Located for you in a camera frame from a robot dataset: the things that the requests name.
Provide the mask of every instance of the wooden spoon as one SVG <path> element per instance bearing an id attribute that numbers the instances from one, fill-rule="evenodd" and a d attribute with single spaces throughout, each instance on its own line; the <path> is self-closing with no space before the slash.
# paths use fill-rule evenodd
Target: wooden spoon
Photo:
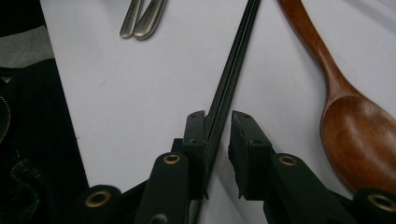
<path id="1" fill-rule="evenodd" d="M 352 191 L 377 188 L 396 194 L 396 120 L 344 78 L 302 2 L 279 3 L 327 79 L 320 133 L 333 168 Z"/>

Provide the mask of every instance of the brass insert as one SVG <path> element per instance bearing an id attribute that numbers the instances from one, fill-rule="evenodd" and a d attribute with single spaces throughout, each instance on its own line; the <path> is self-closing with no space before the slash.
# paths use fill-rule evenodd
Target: brass insert
<path id="1" fill-rule="evenodd" d="M 88 196 L 85 200 L 85 205 L 91 208 L 100 207 L 107 203 L 110 198 L 111 193 L 107 189 L 101 189 Z"/>
<path id="2" fill-rule="evenodd" d="M 289 166 L 297 164 L 297 161 L 293 157 L 290 157 L 290 156 L 281 156 L 281 157 L 279 157 L 279 161 L 282 162 L 283 164 L 289 165 Z"/>
<path id="3" fill-rule="evenodd" d="M 368 195 L 367 198 L 369 199 L 370 203 L 381 208 L 382 210 L 387 212 L 396 212 L 396 202 L 381 194 L 372 193 Z"/>
<path id="4" fill-rule="evenodd" d="M 163 158 L 163 161 L 166 164 L 175 164 L 180 161 L 180 157 L 178 155 L 168 155 L 165 158 Z"/>

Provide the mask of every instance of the black fabric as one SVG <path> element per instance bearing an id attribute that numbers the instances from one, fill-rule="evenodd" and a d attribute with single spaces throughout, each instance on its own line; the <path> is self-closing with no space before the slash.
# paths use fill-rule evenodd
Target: black fabric
<path id="1" fill-rule="evenodd" d="M 27 184 L 40 198 L 41 213 L 31 223 L 56 223 L 88 182 L 55 60 L 19 69 L 0 94 L 11 109 L 0 162 L 6 167 L 28 163 L 25 167 L 34 172 L 21 170 L 17 175 L 30 181 Z"/>
<path id="2" fill-rule="evenodd" d="M 45 25 L 39 0 L 1 0 L 0 37 Z"/>

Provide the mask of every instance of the silverware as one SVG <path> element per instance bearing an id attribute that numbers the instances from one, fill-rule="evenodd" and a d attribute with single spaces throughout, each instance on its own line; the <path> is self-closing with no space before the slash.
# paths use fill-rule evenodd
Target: silverware
<path id="1" fill-rule="evenodd" d="M 142 18 L 137 21 L 142 2 L 142 0 L 132 0 L 120 30 L 120 36 L 122 38 L 128 39 L 134 36 L 137 40 L 145 40 L 157 28 L 166 5 L 166 0 L 151 0 Z"/>

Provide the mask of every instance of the spoon handle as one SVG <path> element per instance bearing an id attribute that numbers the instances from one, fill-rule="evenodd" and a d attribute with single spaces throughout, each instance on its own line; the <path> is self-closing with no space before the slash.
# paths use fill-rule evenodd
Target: spoon handle
<path id="1" fill-rule="evenodd" d="M 311 50 L 320 66 L 324 70 L 328 83 L 328 104 L 332 100 L 350 93 L 358 93 L 351 84 L 347 82 L 343 74 L 335 64 L 332 55 L 320 38 L 315 26 L 309 19 L 301 0 L 278 0 L 283 8 L 284 14 L 295 31 Z"/>

